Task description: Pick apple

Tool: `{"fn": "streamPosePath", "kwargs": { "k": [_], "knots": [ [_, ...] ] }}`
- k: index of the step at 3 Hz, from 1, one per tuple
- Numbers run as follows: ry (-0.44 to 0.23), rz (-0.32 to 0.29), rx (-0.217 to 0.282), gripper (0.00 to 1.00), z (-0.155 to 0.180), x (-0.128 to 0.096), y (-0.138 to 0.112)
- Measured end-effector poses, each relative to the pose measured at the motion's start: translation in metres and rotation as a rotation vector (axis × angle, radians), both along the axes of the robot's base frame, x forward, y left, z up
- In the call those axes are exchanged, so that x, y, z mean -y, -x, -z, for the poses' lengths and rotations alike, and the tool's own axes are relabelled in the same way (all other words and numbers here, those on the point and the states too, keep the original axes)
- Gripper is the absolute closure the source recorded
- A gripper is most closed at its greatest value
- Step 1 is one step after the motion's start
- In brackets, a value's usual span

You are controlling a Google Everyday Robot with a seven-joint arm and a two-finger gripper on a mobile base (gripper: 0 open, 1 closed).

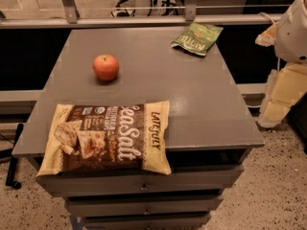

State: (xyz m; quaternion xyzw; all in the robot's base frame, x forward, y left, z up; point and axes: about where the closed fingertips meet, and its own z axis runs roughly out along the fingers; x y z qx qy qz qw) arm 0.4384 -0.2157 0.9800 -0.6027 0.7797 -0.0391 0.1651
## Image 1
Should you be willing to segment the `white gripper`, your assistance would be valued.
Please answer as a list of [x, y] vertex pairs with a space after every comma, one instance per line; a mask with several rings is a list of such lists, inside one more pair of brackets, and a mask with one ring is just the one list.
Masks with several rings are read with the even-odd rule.
[[256, 37], [255, 43], [265, 47], [274, 45], [276, 55], [288, 62], [280, 71], [272, 70], [269, 74], [260, 107], [258, 124], [272, 128], [307, 93], [306, 0], [295, 0], [278, 24], [270, 25]]

